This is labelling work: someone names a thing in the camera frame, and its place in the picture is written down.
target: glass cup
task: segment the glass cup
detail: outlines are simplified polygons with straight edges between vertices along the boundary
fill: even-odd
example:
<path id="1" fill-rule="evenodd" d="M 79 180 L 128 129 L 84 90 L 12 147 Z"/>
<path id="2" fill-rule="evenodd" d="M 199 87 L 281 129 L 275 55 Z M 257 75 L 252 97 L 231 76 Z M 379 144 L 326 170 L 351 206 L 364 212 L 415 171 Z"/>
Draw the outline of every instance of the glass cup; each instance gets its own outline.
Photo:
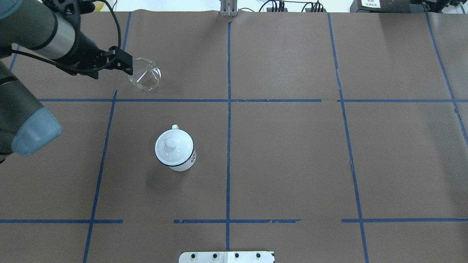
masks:
<path id="1" fill-rule="evenodd" d="M 161 71 L 147 58 L 137 58 L 133 61 L 133 75 L 128 76 L 133 85 L 143 90 L 153 90 L 159 86 Z"/>

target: blue tape line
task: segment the blue tape line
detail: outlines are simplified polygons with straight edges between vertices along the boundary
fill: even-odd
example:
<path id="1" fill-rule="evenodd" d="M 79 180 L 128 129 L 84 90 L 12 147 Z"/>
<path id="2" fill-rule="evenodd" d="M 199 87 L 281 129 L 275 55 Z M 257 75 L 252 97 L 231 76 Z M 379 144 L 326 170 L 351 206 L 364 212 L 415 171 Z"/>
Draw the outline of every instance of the blue tape line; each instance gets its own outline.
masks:
<path id="1" fill-rule="evenodd" d="M 0 219 L 0 224 L 89 224 L 88 219 Z M 95 220 L 95 224 L 123 224 L 123 220 Z"/>
<path id="2" fill-rule="evenodd" d="M 110 108 L 110 114 L 109 114 L 109 122 L 107 123 L 106 140 L 104 141 L 104 149 L 102 151 L 101 166 L 99 167 L 99 176 L 97 178 L 96 192 L 94 194 L 93 210 L 91 211 L 91 221 L 89 223 L 88 237 L 86 239 L 86 247 L 85 247 L 85 253 L 83 256 L 83 263 L 86 263 L 86 261 L 88 260 L 89 244 L 91 242 L 91 234 L 93 232 L 93 223 L 94 223 L 94 218 L 96 214 L 97 199 L 99 197 L 99 189 L 101 187 L 102 171 L 104 169 L 104 160 L 106 158 L 107 143 L 109 141 L 110 125 L 112 124 L 112 117 L 114 116 L 114 107 L 116 105 L 116 98 L 117 98 L 117 91 L 115 92 L 114 98 L 112 99 L 112 106 Z"/>
<path id="3" fill-rule="evenodd" d="M 230 250 L 231 219 L 231 22 L 227 24 L 227 170 L 226 170 L 226 251 Z"/>
<path id="4" fill-rule="evenodd" d="M 21 47 L 21 46 L 18 45 L 18 46 L 16 47 L 16 51 L 20 50 L 20 47 Z M 13 65 L 15 65 L 16 56 L 18 56 L 18 54 L 15 53 L 15 54 L 13 55 L 13 59 L 11 60 L 11 63 L 10 63 L 10 68 L 9 68 L 10 71 L 13 69 Z"/>
<path id="5" fill-rule="evenodd" d="M 349 129 L 348 129 L 348 120 L 346 119 L 346 110 L 344 108 L 343 90 L 342 90 L 342 87 L 341 87 L 340 76 L 338 74 L 338 59 L 337 59 L 337 56 L 336 56 L 335 38 L 333 37 L 333 28 L 332 28 L 332 25 L 331 25 L 330 13 L 327 13 L 327 15 L 328 15 L 328 26 L 329 26 L 329 29 L 330 29 L 331 47 L 332 47 L 332 50 L 333 50 L 333 59 L 335 61 L 336 80 L 338 82 L 338 87 L 339 87 L 339 92 L 340 92 L 341 111 L 343 113 L 343 121 L 344 121 L 344 131 L 346 132 L 346 141 L 348 143 L 348 152 L 349 152 L 349 157 L 350 157 L 350 162 L 351 162 L 351 171 L 352 171 L 352 177 L 353 177 L 353 180 L 354 180 L 354 194 L 356 196 L 356 205 L 358 207 L 358 216 L 359 216 L 359 219 L 362 220 L 361 201 L 359 199 L 358 181 L 356 179 L 356 170 L 354 168 L 354 159 L 353 159 L 353 155 L 352 155 L 351 140 L 350 140 Z M 368 253 L 367 253 L 366 234 L 364 232 L 364 223 L 360 222 L 359 226 L 361 228 L 361 239 L 362 239 L 362 247 L 363 247 L 363 251 L 364 251 L 364 259 L 365 259 L 366 263 L 369 263 L 369 256 L 368 256 Z"/>
<path id="6" fill-rule="evenodd" d="M 440 68 L 442 69 L 442 73 L 444 75 L 445 83 L 447 84 L 447 89 L 448 89 L 448 92 L 450 93 L 450 98 L 452 99 L 452 102 L 453 102 L 453 107 L 455 109 L 455 114 L 458 117 L 458 123 L 460 124 L 461 132 L 463 133 L 463 137 L 465 139 L 465 144 L 468 146 L 467 132 L 465 130 L 465 126 L 463 125 L 463 121 L 461 120 L 460 111 L 458 111 L 457 102 L 455 102 L 455 97 L 453 95 L 453 91 L 452 91 L 452 87 L 450 86 L 450 82 L 448 81 L 448 77 L 447 77 L 447 73 L 445 71 L 444 63 L 442 63 L 442 59 L 440 58 L 439 49 L 437 48 L 437 43 L 436 43 L 436 40 L 434 38 L 434 34 L 432 32 L 432 26 L 431 26 L 431 20 L 429 19 L 429 13 L 426 12 L 425 14 L 426 14 L 427 26 L 429 28 L 429 33 L 430 33 L 431 39 L 432 39 L 432 44 L 434 45 L 434 50 L 436 52 L 437 59 L 439 60 Z"/>
<path id="7" fill-rule="evenodd" d="M 112 99 L 39 99 L 40 102 L 112 102 Z"/>
<path id="8" fill-rule="evenodd" d="M 279 224 L 294 224 L 299 222 L 300 219 L 230 219 L 229 224 L 266 224 L 266 223 L 279 223 Z M 225 224 L 225 219 L 183 219 L 174 220 L 174 224 Z"/>
<path id="9" fill-rule="evenodd" d="M 288 99 L 254 99 L 254 100 L 232 100 L 232 102 L 322 102 L 322 100 L 288 100 Z"/>
<path id="10" fill-rule="evenodd" d="M 223 99 L 118 99 L 117 102 L 227 102 Z"/>
<path id="11" fill-rule="evenodd" d="M 131 18 L 132 18 L 132 13 L 128 12 L 127 27 L 125 28 L 125 36 L 124 36 L 124 43 L 122 45 L 122 50 L 125 50 L 125 47 L 127 46 L 128 28 L 130 27 Z"/>
<path id="12" fill-rule="evenodd" d="M 452 100 L 343 100 L 343 101 L 344 102 L 422 102 L 422 103 L 453 102 Z"/>
<path id="13" fill-rule="evenodd" d="M 406 223 L 406 222 L 468 222 L 463 218 L 371 218 L 371 219 L 342 219 L 342 223 Z"/>

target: white bracket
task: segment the white bracket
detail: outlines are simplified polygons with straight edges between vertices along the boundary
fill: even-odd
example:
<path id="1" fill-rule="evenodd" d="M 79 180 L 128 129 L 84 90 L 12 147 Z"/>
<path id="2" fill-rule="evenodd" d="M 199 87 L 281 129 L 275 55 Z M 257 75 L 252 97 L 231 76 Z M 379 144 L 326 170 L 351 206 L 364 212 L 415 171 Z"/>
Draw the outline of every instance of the white bracket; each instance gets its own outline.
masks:
<path id="1" fill-rule="evenodd" d="M 221 0 L 221 16 L 237 16 L 237 0 Z"/>
<path id="2" fill-rule="evenodd" d="M 184 252 L 179 263 L 275 263 L 270 251 Z"/>

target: white lid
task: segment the white lid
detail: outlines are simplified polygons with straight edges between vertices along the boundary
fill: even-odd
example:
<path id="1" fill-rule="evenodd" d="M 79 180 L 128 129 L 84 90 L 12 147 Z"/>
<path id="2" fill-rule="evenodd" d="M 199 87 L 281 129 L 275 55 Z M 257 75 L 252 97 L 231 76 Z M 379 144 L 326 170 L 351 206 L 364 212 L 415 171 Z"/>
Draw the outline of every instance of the white lid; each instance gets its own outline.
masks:
<path id="1" fill-rule="evenodd" d="M 161 134 L 154 145 L 156 157 L 167 166 L 185 163 L 191 157 L 192 152 L 192 137 L 186 131 L 180 130 L 177 125 L 172 125 L 172 130 Z"/>

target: white mug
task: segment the white mug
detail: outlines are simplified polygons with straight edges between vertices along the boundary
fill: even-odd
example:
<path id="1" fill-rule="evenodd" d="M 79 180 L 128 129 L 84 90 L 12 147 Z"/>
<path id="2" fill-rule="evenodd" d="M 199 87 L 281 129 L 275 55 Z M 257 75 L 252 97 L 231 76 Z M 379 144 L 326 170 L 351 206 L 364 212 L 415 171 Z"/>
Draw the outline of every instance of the white mug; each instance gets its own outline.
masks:
<path id="1" fill-rule="evenodd" d="M 159 162 L 177 172 L 189 169 L 197 159 L 192 137 L 176 124 L 158 137 L 154 153 Z"/>

